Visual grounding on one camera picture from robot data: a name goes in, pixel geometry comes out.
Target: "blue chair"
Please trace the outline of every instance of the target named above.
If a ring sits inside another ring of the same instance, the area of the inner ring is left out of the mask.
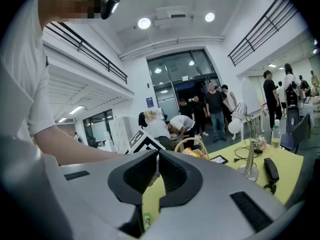
[[[291,133],[285,133],[281,135],[280,146],[285,148],[288,151],[291,151],[295,148],[295,154],[298,151],[299,144],[303,140],[306,129],[308,127],[309,122],[309,113],[306,114],[301,122],[292,130]]]

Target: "railing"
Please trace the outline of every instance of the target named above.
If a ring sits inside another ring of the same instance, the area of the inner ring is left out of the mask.
[[[255,52],[277,33],[298,10],[290,0],[274,0],[242,41],[229,53],[234,66]]]
[[[117,77],[125,81],[126,84],[128,84],[128,76],[123,71],[121,71],[106,56],[94,48],[90,43],[88,43],[65,23],[50,23],[46,26],[46,28],[73,45],[77,52],[85,53],[102,65],[108,72],[115,74]]]

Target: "plastic bottle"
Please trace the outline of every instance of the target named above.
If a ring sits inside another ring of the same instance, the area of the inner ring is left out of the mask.
[[[278,149],[280,147],[280,141],[281,141],[281,132],[280,132],[280,120],[276,119],[274,121],[274,128],[272,131],[272,137],[271,137],[271,147]]]

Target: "basket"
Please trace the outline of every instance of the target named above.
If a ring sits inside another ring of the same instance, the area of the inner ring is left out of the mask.
[[[208,151],[207,151],[207,149],[206,149],[206,147],[205,147],[205,144],[204,144],[200,139],[194,138],[194,137],[185,138],[185,139],[181,140],[181,141],[176,145],[176,147],[175,147],[175,149],[174,149],[174,152],[178,152],[181,144],[182,144],[182,143],[186,143],[187,141],[197,141],[197,142],[199,142],[200,145],[201,145],[201,147],[202,147],[202,152],[201,152],[200,150],[198,150],[198,149],[193,150],[192,152],[195,153],[195,154],[197,154],[196,157],[199,157],[199,156],[200,156],[201,159],[210,160],[210,158],[209,158],[209,156],[208,156]]]

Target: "blue sign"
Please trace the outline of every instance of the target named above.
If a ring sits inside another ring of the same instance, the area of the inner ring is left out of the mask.
[[[148,108],[154,107],[154,101],[153,101],[152,97],[146,98],[146,104],[147,104]]]

